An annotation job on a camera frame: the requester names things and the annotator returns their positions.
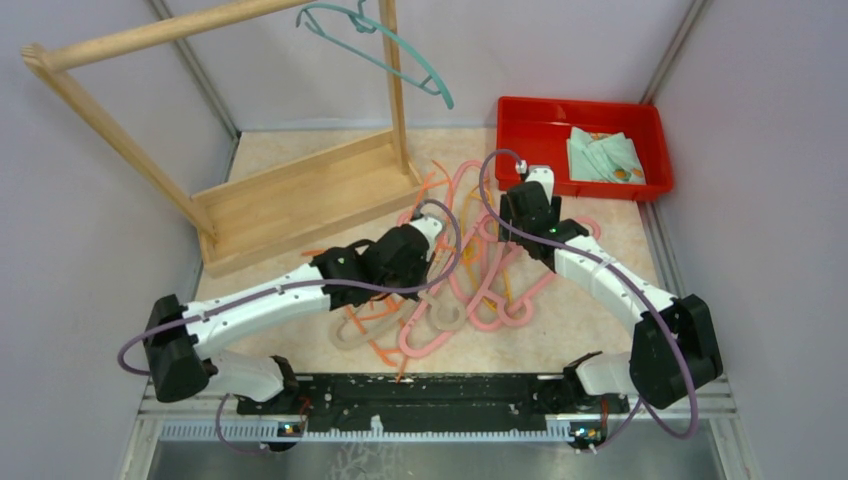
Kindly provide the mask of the teal plastic hanger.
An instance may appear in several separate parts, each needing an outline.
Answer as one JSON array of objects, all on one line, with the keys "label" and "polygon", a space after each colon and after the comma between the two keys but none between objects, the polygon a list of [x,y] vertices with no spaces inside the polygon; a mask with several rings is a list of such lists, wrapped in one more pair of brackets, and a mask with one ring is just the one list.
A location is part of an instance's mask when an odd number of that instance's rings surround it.
[{"label": "teal plastic hanger", "polygon": [[[390,80],[439,99],[447,110],[454,109],[456,100],[444,77],[417,47],[399,34],[395,3],[379,1],[376,9],[376,14],[371,15],[365,1],[356,1],[350,6],[317,1],[298,10],[295,26],[379,68]],[[326,29],[322,16],[330,13],[345,18],[356,34],[378,38],[383,47],[382,55],[368,53]]]}]

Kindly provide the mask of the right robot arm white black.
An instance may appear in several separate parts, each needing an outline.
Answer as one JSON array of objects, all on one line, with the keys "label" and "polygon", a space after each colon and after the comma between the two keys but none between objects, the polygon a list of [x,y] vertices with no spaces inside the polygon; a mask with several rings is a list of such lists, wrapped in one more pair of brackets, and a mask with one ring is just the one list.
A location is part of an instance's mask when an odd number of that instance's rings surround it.
[{"label": "right robot arm white black", "polygon": [[538,181],[500,197],[501,240],[513,242],[606,308],[632,338],[630,351],[591,352],[567,365],[563,398],[590,411],[606,394],[638,395],[665,409],[687,397],[685,381],[700,388],[724,368],[707,303],[651,285],[602,249],[589,230],[560,216],[561,200]]}]

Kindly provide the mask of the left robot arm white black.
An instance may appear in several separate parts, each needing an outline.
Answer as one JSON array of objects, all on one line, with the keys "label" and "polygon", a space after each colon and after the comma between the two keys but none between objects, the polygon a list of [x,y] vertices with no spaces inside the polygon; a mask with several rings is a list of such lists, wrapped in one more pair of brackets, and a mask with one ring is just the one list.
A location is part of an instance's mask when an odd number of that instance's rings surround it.
[{"label": "left robot arm white black", "polygon": [[263,402],[277,414],[292,411],[300,388],[288,361],[237,354],[228,345],[299,317],[361,306],[380,293],[416,297],[443,230],[441,221],[424,216],[376,241],[329,248],[236,294],[188,304],[174,294],[157,299],[142,342],[156,399],[174,403],[217,390]]}]

